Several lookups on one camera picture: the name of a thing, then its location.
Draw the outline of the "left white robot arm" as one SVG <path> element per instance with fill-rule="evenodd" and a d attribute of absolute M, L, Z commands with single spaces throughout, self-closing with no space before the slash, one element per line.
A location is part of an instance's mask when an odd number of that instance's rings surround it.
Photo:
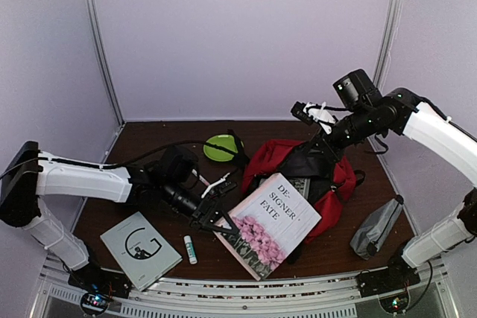
<path fill-rule="evenodd" d="M 41 197 L 92 197 L 129 206 L 163 200 L 188 217 L 193 227 L 237 233 L 221 203 L 226 177 L 209 184 L 200 196 L 183 186 L 198 168 L 196 155 L 187 148 L 189 143 L 165 144 L 135 159 L 107 165 L 55 156 L 41 151 L 37 142 L 27 141 L 1 175 L 1 221 L 31 231 L 91 291 L 100 291 L 107 285 L 107 274 Z"/>

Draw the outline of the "grey pencil case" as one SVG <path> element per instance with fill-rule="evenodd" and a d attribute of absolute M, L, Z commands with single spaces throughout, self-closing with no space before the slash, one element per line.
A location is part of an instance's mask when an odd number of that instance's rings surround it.
<path fill-rule="evenodd" d="M 403 197 L 396 195 L 365 218 L 350 241 L 357 256 L 368 260 L 380 251 L 403 210 L 403 204 Z"/>

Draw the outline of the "left aluminium frame post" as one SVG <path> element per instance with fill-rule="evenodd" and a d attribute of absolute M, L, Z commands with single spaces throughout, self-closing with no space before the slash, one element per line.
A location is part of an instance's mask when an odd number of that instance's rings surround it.
<path fill-rule="evenodd" d="M 101 73 L 101 79 L 104 83 L 108 101 L 112 108 L 114 117 L 119 126 L 122 126 L 124 116 L 122 114 L 119 100 L 116 94 L 116 90 L 113 85 L 113 80 L 110 73 L 110 67 L 107 61 L 107 55 L 104 48 L 104 42 L 101 36 L 100 23 L 98 19 L 98 13 L 96 9 L 95 0 L 85 0 L 86 9 L 89 17 L 89 26 L 92 32 L 92 40 L 94 43 L 95 56 L 98 61 L 99 70 Z"/>

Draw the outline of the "white designer fate book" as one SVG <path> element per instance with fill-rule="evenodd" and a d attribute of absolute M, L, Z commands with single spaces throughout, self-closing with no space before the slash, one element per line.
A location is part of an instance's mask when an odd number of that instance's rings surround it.
<path fill-rule="evenodd" d="M 281 177 L 271 175 L 229 211 L 239 228 L 237 235 L 215 233 L 257 281 L 269 277 L 321 220 L 312 205 Z M 281 197 L 278 188 L 285 188 L 291 196 Z"/>

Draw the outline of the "white glue stick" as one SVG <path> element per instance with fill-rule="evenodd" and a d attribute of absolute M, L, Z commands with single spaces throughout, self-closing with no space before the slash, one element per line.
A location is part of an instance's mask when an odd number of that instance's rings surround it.
<path fill-rule="evenodd" d="M 186 247 L 186 253 L 190 264 L 196 264 L 198 262 L 197 255 L 195 253 L 194 244 L 190 235 L 185 235 L 183 241 Z"/>

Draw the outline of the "front aluminium rail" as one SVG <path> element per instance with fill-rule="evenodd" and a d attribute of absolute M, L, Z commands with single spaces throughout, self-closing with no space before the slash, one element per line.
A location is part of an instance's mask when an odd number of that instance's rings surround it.
<path fill-rule="evenodd" d="M 101 317 L 461 317 L 446 268 L 437 258 L 418 270 L 420 283 L 363 296 L 357 272 L 267 282 L 161 278 L 149 289 L 114 297 Z"/>

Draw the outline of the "red backpack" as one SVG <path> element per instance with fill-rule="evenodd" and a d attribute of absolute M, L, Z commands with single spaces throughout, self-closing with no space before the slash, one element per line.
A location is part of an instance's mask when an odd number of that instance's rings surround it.
<path fill-rule="evenodd" d="M 232 130 L 229 134 L 237 145 L 232 163 L 243 171 L 243 194 L 254 191 L 271 174 L 281 173 L 320 214 L 320 222 L 288 257 L 288 262 L 295 262 L 304 245 L 338 223 L 344 205 L 364 182 L 365 172 L 354 170 L 345 156 L 332 163 L 323 154 L 306 152 L 306 141 L 271 139 L 248 156 L 239 137 Z"/>

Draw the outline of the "right aluminium frame post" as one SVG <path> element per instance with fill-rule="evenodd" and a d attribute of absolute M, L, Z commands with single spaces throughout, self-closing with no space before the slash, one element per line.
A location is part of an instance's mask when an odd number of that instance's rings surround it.
<path fill-rule="evenodd" d="M 391 49 L 398 32 L 403 0 L 388 0 L 388 8 L 382 32 L 381 45 L 373 71 L 372 82 L 378 89 L 384 89 L 388 67 L 391 64 Z"/>

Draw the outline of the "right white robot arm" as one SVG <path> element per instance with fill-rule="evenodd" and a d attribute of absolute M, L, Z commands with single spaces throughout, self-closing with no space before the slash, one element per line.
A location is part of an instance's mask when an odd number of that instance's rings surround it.
<path fill-rule="evenodd" d="M 425 148 L 470 184 L 470 191 L 449 214 L 390 257 L 382 283 L 395 290 L 422 264 L 476 238 L 476 138 L 422 95 L 404 87 L 382 94 L 364 69 L 344 75 L 332 86 L 347 112 L 343 118 L 333 118 L 333 109 L 326 104 L 297 102 L 291 109 L 295 118 L 319 126 L 310 152 L 335 164 L 346 148 L 392 132 Z"/>

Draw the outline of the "aluminium frame post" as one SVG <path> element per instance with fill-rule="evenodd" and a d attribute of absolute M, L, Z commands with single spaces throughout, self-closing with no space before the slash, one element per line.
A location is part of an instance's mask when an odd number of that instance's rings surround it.
<path fill-rule="evenodd" d="M 398 32 L 403 0 L 388 0 L 388 8 L 382 32 L 381 45 L 373 71 L 372 82 L 378 89 L 384 89 L 388 67 L 391 64 L 391 49 Z"/>
<path fill-rule="evenodd" d="M 94 43 L 95 56 L 98 61 L 99 70 L 101 73 L 101 79 L 104 83 L 108 101 L 112 108 L 114 117 L 119 126 L 122 126 L 124 116 L 122 114 L 119 100 L 116 94 L 116 90 L 113 85 L 113 80 L 110 73 L 110 67 L 107 61 L 107 55 L 104 48 L 104 42 L 101 36 L 100 23 L 98 19 L 98 13 L 96 9 L 95 0 L 85 0 L 86 9 L 89 17 L 89 26 L 92 32 L 92 40 Z"/>

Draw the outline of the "grey G book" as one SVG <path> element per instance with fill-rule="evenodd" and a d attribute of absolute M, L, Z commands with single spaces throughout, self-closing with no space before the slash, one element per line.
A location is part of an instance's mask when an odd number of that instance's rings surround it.
<path fill-rule="evenodd" d="M 100 239 L 139 291 L 148 289 L 183 260 L 140 212 L 107 230 Z"/>

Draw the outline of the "grey ianra magazine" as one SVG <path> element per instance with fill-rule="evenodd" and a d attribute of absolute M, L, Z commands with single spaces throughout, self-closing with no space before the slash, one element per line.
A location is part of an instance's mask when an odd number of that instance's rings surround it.
<path fill-rule="evenodd" d="M 311 180 L 309 178 L 304 178 L 304 177 L 292 177 L 292 178 L 286 178 L 286 177 L 281 177 L 283 180 L 287 180 L 293 187 L 294 189 L 300 193 L 300 195 L 304 199 L 308 199 L 309 197 L 309 188 L 310 188 L 310 182 Z M 284 188 L 278 188 L 277 189 L 278 195 L 281 197 L 290 197 L 291 194 Z"/>

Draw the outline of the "green plate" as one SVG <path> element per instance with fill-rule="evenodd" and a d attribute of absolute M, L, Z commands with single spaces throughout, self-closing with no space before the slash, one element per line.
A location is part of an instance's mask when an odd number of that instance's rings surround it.
<path fill-rule="evenodd" d="M 239 150 L 236 142 L 244 145 L 241 139 L 237 139 L 232 134 L 221 134 L 206 140 L 203 146 L 203 153 L 206 158 L 215 162 L 230 162 L 234 159 Z"/>

